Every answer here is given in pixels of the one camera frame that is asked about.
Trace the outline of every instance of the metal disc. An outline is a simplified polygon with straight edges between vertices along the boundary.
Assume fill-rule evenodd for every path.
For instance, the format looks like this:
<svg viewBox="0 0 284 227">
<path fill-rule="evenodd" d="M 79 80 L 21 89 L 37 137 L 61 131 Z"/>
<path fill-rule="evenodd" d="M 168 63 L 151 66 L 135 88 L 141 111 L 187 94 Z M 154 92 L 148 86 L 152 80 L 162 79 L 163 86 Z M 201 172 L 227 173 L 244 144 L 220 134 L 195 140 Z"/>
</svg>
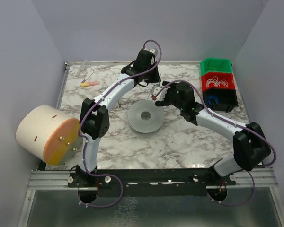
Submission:
<svg viewBox="0 0 284 227">
<path fill-rule="evenodd" d="M 163 108 L 155 106 L 154 102 L 141 100 L 129 108 L 127 117 L 129 125 L 134 131 L 151 133 L 162 126 L 164 112 Z"/>
</svg>

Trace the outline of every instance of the blue object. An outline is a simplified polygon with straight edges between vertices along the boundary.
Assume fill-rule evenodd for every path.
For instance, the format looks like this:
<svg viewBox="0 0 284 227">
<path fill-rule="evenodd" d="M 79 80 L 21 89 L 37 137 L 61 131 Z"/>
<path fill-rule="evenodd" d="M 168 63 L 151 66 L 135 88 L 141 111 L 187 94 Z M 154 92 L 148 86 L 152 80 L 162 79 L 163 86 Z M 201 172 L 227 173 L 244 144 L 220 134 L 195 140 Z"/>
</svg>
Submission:
<svg viewBox="0 0 284 227">
<path fill-rule="evenodd" d="M 213 96 L 213 95 L 211 95 L 211 96 L 208 96 L 207 97 L 207 104 L 208 105 L 216 105 L 216 104 L 218 104 L 219 103 L 219 99 L 218 99 L 218 97 L 217 96 Z"/>
</svg>

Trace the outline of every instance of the marble table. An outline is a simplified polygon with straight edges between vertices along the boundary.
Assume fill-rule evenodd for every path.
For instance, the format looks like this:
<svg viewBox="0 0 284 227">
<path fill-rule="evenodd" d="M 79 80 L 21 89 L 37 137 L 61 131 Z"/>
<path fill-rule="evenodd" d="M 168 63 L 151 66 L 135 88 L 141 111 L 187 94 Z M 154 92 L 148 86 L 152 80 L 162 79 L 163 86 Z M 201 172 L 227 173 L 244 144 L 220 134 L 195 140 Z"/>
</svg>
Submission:
<svg viewBox="0 0 284 227">
<path fill-rule="evenodd" d="M 60 110 L 79 118 L 82 101 L 101 94 L 120 73 L 125 65 L 88 66 L 76 76 L 79 65 L 69 69 Z M 199 64 L 160 64 L 162 80 L 184 79 L 201 91 Z M 90 75 L 88 81 L 100 81 L 100 85 L 80 87 L 81 81 Z M 161 130 L 152 137 L 136 135 L 129 128 L 127 111 L 139 100 L 151 100 L 150 89 L 136 86 L 109 113 L 110 128 L 102 138 L 97 163 L 99 169 L 148 169 L 148 168 L 202 168 L 210 167 L 223 157 L 233 154 L 232 142 L 219 134 L 186 122 L 180 111 L 169 106 L 163 107 L 165 120 Z M 248 123 L 242 98 L 237 90 L 239 106 L 229 113 L 218 112 L 239 122 Z M 70 169 L 81 161 L 81 149 L 62 166 L 46 169 Z"/>
</svg>

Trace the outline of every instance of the gray wall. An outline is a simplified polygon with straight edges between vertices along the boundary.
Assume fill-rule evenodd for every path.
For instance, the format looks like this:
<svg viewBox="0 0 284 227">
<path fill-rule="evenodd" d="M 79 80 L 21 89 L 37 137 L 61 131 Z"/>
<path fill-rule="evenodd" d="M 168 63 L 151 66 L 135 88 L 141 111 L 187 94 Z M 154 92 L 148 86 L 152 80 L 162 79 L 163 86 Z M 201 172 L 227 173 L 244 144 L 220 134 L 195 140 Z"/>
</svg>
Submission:
<svg viewBox="0 0 284 227">
<path fill-rule="evenodd" d="M 267 0 L 32 0 L 67 62 L 132 60 L 147 39 L 166 61 L 234 59 Z"/>
<path fill-rule="evenodd" d="M 234 67 L 250 119 L 277 150 L 274 170 L 284 203 L 284 0 L 267 3 Z"/>
<path fill-rule="evenodd" d="M 33 108 L 54 105 L 64 63 L 29 0 L 0 0 L 0 227 L 16 226 L 37 159 L 16 143 Z"/>
</svg>

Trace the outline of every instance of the beige cylinder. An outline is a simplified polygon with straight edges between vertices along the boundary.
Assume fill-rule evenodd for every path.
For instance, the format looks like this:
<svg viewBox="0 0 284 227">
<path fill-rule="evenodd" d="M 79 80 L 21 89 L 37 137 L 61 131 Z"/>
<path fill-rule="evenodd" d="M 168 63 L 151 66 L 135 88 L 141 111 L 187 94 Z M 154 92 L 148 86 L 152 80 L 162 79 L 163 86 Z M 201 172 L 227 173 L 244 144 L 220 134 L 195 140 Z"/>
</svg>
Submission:
<svg viewBox="0 0 284 227">
<path fill-rule="evenodd" d="M 44 162 L 61 164 L 78 137 L 79 121 L 51 106 L 32 110 L 20 123 L 16 140 Z"/>
</svg>

